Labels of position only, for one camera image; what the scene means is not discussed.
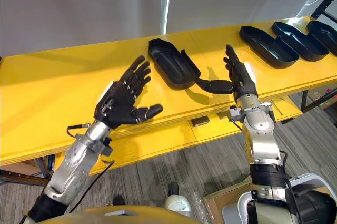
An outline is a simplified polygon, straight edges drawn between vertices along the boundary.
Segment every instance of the black object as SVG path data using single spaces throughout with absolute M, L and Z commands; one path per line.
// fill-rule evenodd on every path
M 121 195 L 114 196 L 112 199 L 113 206 L 125 206 L 125 200 Z
M 240 36 L 262 56 L 262 59 L 278 69 L 289 67 L 300 58 L 280 36 L 274 39 L 265 31 L 253 26 L 242 26 Z
M 303 224 L 335 223 L 336 202 L 328 194 L 308 191 L 295 198 Z
M 286 188 L 289 176 L 284 167 L 269 164 L 251 164 L 252 183 L 261 186 L 276 186 Z
M 168 185 L 168 196 L 179 195 L 179 185 L 177 182 L 171 182 Z
M 283 22 L 274 22 L 272 30 L 300 56 L 309 61 L 319 61 L 329 53 L 328 49 L 312 33 L 305 35 L 297 28 Z
M 150 40 L 148 53 L 161 77 L 174 90 L 187 89 L 196 83 L 201 89 L 210 93 L 233 93 L 233 84 L 230 81 L 201 79 L 200 70 L 185 50 L 180 53 L 170 42 L 160 38 Z
M 310 21 L 306 27 L 334 55 L 337 55 L 337 31 L 334 28 L 314 20 Z
M 323 2 L 317 7 L 317 9 L 311 15 L 314 19 L 317 19 L 321 14 L 332 20 L 333 22 L 337 23 L 337 18 L 330 13 L 326 12 L 326 8 L 331 4 L 334 0 L 323 0 Z
M 207 124 L 209 123 L 210 119 L 209 117 L 207 116 L 202 116 L 200 118 L 196 118 L 196 119 L 192 119 L 191 122 L 192 122 L 192 125 L 194 127 L 196 126 L 199 126 L 199 125 L 204 125 L 204 124 Z
M 36 199 L 32 209 L 28 212 L 28 216 L 35 222 L 41 222 L 60 215 L 63 215 L 68 206 L 51 199 L 42 194 Z
M 174 90 L 191 87 L 194 84 L 195 75 L 197 77 L 201 75 L 200 70 L 188 57 L 185 50 L 180 53 L 168 41 L 160 38 L 150 40 L 148 42 L 148 54 L 166 84 Z
M 235 102 L 244 95 L 253 94 L 258 96 L 255 83 L 250 78 L 246 67 L 239 61 L 234 49 L 230 45 L 226 46 L 226 55 L 228 55 L 229 58 L 224 57 L 223 61 L 226 63 L 226 69 L 229 71 L 230 79 L 234 87 Z
M 332 90 L 330 93 L 326 93 L 324 96 L 321 96 L 319 99 L 313 101 L 311 104 L 306 105 L 306 98 L 308 97 L 308 91 L 303 91 L 302 94 L 302 103 L 301 103 L 301 112 L 307 112 L 316 106 L 320 105 L 321 103 L 325 102 L 326 100 L 332 98 L 333 96 L 337 95 L 337 88 Z
M 147 121 L 160 112 L 163 107 L 155 104 L 148 107 L 136 108 L 133 105 L 142 93 L 143 87 L 151 78 L 148 61 L 144 56 L 138 57 L 124 72 L 119 81 L 114 82 L 98 102 L 94 118 L 103 122 L 111 129 L 121 124 L 138 124 Z

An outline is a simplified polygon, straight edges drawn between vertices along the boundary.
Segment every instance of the black cable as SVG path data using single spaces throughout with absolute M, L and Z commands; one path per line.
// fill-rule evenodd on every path
M 242 128 L 241 128 L 241 127 L 240 127 L 238 124 L 236 124 L 234 120 L 231 120 L 231 122 L 233 122 L 233 123 L 234 123 L 234 125 L 236 125 L 236 127 L 237 127 L 237 128 L 239 128 L 239 129 L 240 129 L 240 131 L 242 132 Z
M 90 184 L 90 186 L 88 187 L 88 189 L 86 189 L 86 191 L 84 192 L 84 194 L 82 195 L 82 197 L 80 198 L 80 200 L 77 202 L 77 204 L 70 210 L 69 213 L 73 212 L 76 207 L 78 207 L 78 205 L 82 202 L 82 200 L 84 199 L 85 195 L 88 193 L 88 191 L 91 189 L 91 187 L 95 184 L 95 182 L 114 164 L 114 161 L 112 163 L 110 163 L 105 170 L 103 170 L 101 172 L 101 174 L 99 174 L 97 176 L 97 178 L 95 178 L 95 180 Z
M 286 160 L 288 158 L 288 153 L 283 151 L 283 150 L 280 150 L 280 152 L 284 154 L 282 165 L 283 165 L 283 169 L 284 169 L 284 173 L 285 173 L 285 163 L 286 163 Z
M 90 126 L 90 123 L 85 123 L 85 124 L 78 124 L 78 125 L 70 125 L 67 127 L 67 134 L 73 138 L 75 138 L 75 136 L 73 136 L 69 130 L 71 129 L 79 129 L 79 128 L 88 128 Z

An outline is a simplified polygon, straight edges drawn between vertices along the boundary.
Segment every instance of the robotic hand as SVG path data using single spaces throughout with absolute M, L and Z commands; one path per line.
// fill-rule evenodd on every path
M 249 199 L 241 200 L 246 204 L 238 206 L 242 211 L 242 223 L 274 223 L 265 216 L 279 216 L 279 223 L 299 223 L 301 217 L 297 209 L 294 194 L 285 173 L 279 147 L 273 135 L 276 123 L 271 102 L 259 102 L 255 83 L 234 49 L 227 45 L 224 58 L 230 81 L 217 80 L 217 83 L 232 85 L 237 106 L 229 108 L 228 118 L 232 122 L 243 123 L 242 131 L 246 138 L 246 152 L 250 164 L 253 190 Z M 214 91 L 212 81 L 203 90 L 215 94 L 227 94 L 229 89 Z
M 134 107 L 136 98 L 151 80 L 148 76 L 150 64 L 144 60 L 143 56 L 138 57 L 120 80 L 113 82 L 104 93 L 95 108 L 94 122 L 85 134 L 75 136 L 76 141 L 23 223 L 36 223 L 63 215 L 82 189 L 98 156 L 112 153 L 108 137 L 111 130 L 121 124 L 147 121 L 163 111 L 160 104 L 149 108 Z
M 137 124 L 149 120 L 159 114 L 163 107 L 155 104 L 149 108 L 135 108 L 136 98 L 151 78 L 147 76 L 151 69 L 143 56 L 138 57 L 125 71 L 119 81 L 103 95 L 96 106 L 94 117 L 111 129 L 121 124 Z

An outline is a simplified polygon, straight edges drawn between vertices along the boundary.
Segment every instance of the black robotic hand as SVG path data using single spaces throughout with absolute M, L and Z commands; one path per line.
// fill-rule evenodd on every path
M 234 99 L 237 99 L 246 94 L 254 94 L 257 96 L 256 86 L 253 80 L 250 78 L 246 67 L 239 61 L 234 49 L 230 46 L 226 46 L 226 55 L 223 61 L 226 63 L 226 69 L 229 71 L 229 76 L 234 86 Z
M 94 117 L 96 120 L 103 122 L 111 129 L 116 129 L 121 124 L 144 122 L 163 111 L 160 104 L 149 108 L 133 106 L 145 84 L 151 80 L 147 76 L 151 72 L 150 64 L 144 60 L 144 56 L 138 57 L 120 80 L 114 82 L 106 91 L 95 108 Z

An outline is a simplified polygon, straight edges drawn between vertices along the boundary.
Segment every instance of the metal joint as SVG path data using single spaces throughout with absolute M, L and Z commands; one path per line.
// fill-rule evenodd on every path
M 112 148 L 104 145 L 102 141 L 94 141 L 83 134 L 76 134 L 75 139 L 97 154 L 109 156 L 112 153 Z

